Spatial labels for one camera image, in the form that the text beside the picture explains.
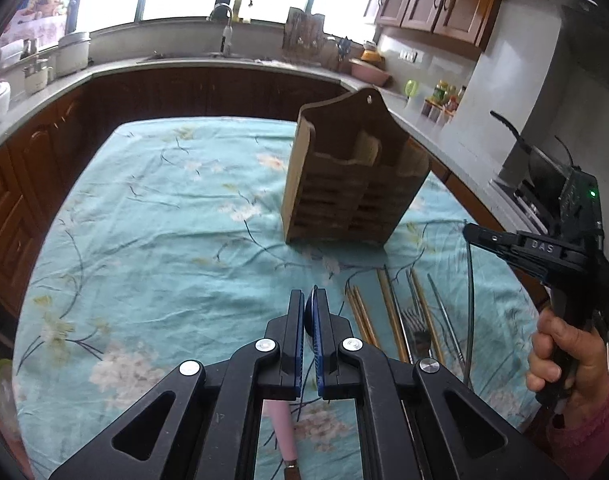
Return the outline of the pink sleeved right forearm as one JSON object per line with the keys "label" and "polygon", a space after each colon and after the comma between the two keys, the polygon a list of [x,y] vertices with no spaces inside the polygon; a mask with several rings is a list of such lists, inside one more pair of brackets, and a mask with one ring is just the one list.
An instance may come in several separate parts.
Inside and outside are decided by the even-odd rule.
{"label": "pink sleeved right forearm", "polygon": [[561,415],[547,427],[551,457],[570,479],[609,479],[609,396],[577,428],[563,426]]}

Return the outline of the person's right hand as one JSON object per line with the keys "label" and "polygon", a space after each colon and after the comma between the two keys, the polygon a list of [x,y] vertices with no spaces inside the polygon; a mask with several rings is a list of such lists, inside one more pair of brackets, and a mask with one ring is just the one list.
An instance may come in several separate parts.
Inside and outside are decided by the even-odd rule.
{"label": "person's right hand", "polygon": [[527,388],[537,393],[563,380],[570,390],[562,408],[565,426],[576,429],[589,422],[609,397],[606,347],[597,330],[579,330],[545,308],[531,344]]}

